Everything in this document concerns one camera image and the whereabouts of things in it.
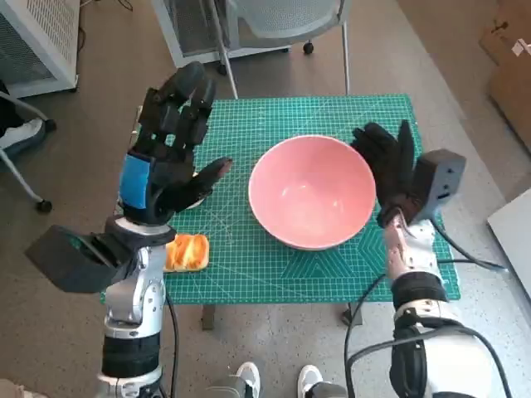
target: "bowl rim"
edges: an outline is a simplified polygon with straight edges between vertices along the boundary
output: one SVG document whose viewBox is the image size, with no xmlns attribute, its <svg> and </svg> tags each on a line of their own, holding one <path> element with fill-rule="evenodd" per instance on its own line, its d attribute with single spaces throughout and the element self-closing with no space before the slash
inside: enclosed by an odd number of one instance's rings
<svg viewBox="0 0 531 398">
<path fill-rule="evenodd" d="M 252 211 L 253 216 L 255 217 L 256 221 L 258 221 L 258 223 L 261 225 L 261 227 L 264 228 L 271 236 L 273 236 L 274 238 L 280 240 L 282 243 L 284 243 L 284 244 L 286 244 L 288 246 L 294 247 L 296 249 L 302 249 L 302 250 L 325 250 L 325 249 L 329 249 L 329 248 L 341 245 L 344 242 L 346 242 L 347 240 L 351 240 L 354 236 L 356 236 L 356 234 L 359 233 L 367 225 L 367 222 L 368 222 L 371 214 L 373 213 L 373 209 L 374 209 L 375 205 L 373 205 L 370 209 L 368 209 L 367 214 L 363 218 L 364 222 L 363 222 L 362 227 L 358 231 L 354 232 L 353 234 L 348 234 L 348 236 L 346 236 L 345 238 L 342 238 L 342 239 L 339 239 L 339 240 L 330 241 L 330 242 L 327 242 L 326 244 L 322 244 L 322 245 L 301 246 L 300 244 L 296 244 L 295 242 L 293 242 L 293 241 L 291 241 L 289 239 L 285 239 L 284 237 L 280 237 L 277 234 L 274 234 L 273 232 L 271 232 L 270 228 L 265 226 L 262 223 L 262 221 L 260 221 L 258 216 L 256 215 L 255 207 L 253 205 L 253 201 L 252 201 L 252 197 L 251 197 L 251 182 L 253 181 L 253 175 L 255 174 L 255 170 L 258 168 L 260 163 L 264 160 L 266 155 L 268 153 L 272 152 L 274 149 L 278 148 L 279 146 L 285 144 L 285 143 L 288 143 L 290 141 L 303 139 L 303 138 L 323 138 L 323 139 L 327 139 L 329 141 L 333 141 L 335 143 L 339 143 L 339 144 L 343 145 L 349 151 L 354 153 L 355 156 L 357 156 L 359 158 L 359 160 L 362 161 L 362 164 L 363 164 L 363 167 L 365 168 L 365 171 L 370 176 L 371 193 L 372 193 L 372 196 L 373 196 L 374 204 L 376 205 L 376 182 L 374 181 L 373 172 L 371 171 L 371 168 L 368 166 L 368 164 L 365 161 L 365 159 L 363 158 L 363 156 L 360 155 L 359 152 L 356 149 L 352 148 L 347 143 L 345 143 L 345 142 L 343 142 L 343 141 L 341 141 L 341 140 L 339 140 L 339 139 L 337 139 L 335 137 L 330 137 L 328 135 L 322 135 L 322 134 L 297 135 L 297 136 L 294 136 L 294 137 L 291 137 L 291 138 L 284 139 L 284 140 L 280 141 L 279 143 L 273 145 L 267 151 L 265 151 L 265 153 L 263 153 L 260 156 L 260 158 L 258 159 L 258 161 L 255 163 L 255 166 L 252 169 L 251 175 L 249 176 L 249 182 L 247 184 L 247 196 L 248 196 L 248 199 L 249 199 L 249 205 L 251 206 L 251 211 Z"/>
</svg>

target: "chair wheel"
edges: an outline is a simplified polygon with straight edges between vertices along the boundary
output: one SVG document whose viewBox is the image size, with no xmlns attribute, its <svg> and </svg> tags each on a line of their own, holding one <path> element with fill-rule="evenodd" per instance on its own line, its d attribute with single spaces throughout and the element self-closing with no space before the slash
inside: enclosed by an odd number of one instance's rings
<svg viewBox="0 0 531 398">
<path fill-rule="evenodd" d="M 222 63 L 219 63 L 216 66 L 216 72 L 219 73 L 221 76 L 227 76 L 227 67 L 224 66 Z"/>
<path fill-rule="evenodd" d="M 44 129 L 47 133 L 57 130 L 57 123 L 54 119 L 48 119 L 44 121 Z"/>
<path fill-rule="evenodd" d="M 304 53 L 308 56 L 309 54 L 314 52 L 314 45 L 310 41 L 308 41 L 302 46 L 302 49 Z"/>
<path fill-rule="evenodd" d="M 52 209 L 52 205 L 50 201 L 39 201 L 35 208 L 41 214 L 48 214 Z"/>
</svg>

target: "gray pant leg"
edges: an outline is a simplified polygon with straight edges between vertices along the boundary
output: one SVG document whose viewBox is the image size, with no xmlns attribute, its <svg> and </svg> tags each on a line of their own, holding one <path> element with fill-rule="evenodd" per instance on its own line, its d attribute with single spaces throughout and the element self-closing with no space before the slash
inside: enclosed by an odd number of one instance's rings
<svg viewBox="0 0 531 398">
<path fill-rule="evenodd" d="M 252 389 L 239 376 L 227 376 L 207 388 L 205 398 L 252 398 Z"/>
<path fill-rule="evenodd" d="M 337 384 L 320 382 L 306 393 L 305 398 L 346 398 L 347 391 Z"/>
</svg>

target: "green cutting mat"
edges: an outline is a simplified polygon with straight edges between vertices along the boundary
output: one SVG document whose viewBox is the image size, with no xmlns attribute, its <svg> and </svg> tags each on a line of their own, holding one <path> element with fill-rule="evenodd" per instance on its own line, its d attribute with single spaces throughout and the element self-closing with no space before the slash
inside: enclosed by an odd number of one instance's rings
<svg viewBox="0 0 531 398">
<path fill-rule="evenodd" d="M 197 168 L 230 156 L 231 171 L 200 206 L 170 221 L 181 234 L 205 234 L 210 264 L 198 273 L 167 274 L 175 303 L 315 303 L 357 299 L 384 271 L 382 230 L 371 221 L 347 243 L 320 252 L 294 250 L 270 236 L 256 221 L 247 199 L 251 171 L 269 148 L 299 134 L 325 134 L 352 141 L 352 130 L 369 121 L 391 133 L 402 119 L 410 121 L 417 156 L 421 140 L 406 95 L 338 96 L 218 100 L 209 132 L 197 147 Z M 450 258 L 448 245 L 437 239 L 439 258 Z M 453 265 L 441 266 L 451 299 L 460 292 Z M 372 301 L 392 301 L 388 284 Z"/>
</svg>

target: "white sneaker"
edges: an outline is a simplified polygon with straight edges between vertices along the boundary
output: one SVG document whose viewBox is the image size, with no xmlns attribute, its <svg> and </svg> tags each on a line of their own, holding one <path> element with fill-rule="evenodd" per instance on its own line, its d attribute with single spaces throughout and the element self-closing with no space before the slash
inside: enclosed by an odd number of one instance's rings
<svg viewBox="0 0 531 398">
<path fill-rule="evenodd" d="M 253 362 L 245 362 L 241 364 L 236 372 L 236 376 L 241 377 L 246 381 L 247 385 L 252 389 L 253 398 L 258 398 L 260 394 L 260 373 Z"/>
<path fill-rule="evenodd" d="M 10 127 L 6 133 L 0 137 L 0 148 L 7 149 L 16 143 L 34 138 L 43 131 L 44 122 L 42 119 L 34 119 L 19 127 Z"/>
<path fill-rule="evenodd" d="M 306 365 L 300 371 L 297 381 L 297 397 L 304 398 L 309 389 L 321 381 L 323 381 L 323 375 L 319 369 L 313 365 Z"/>
</svg>

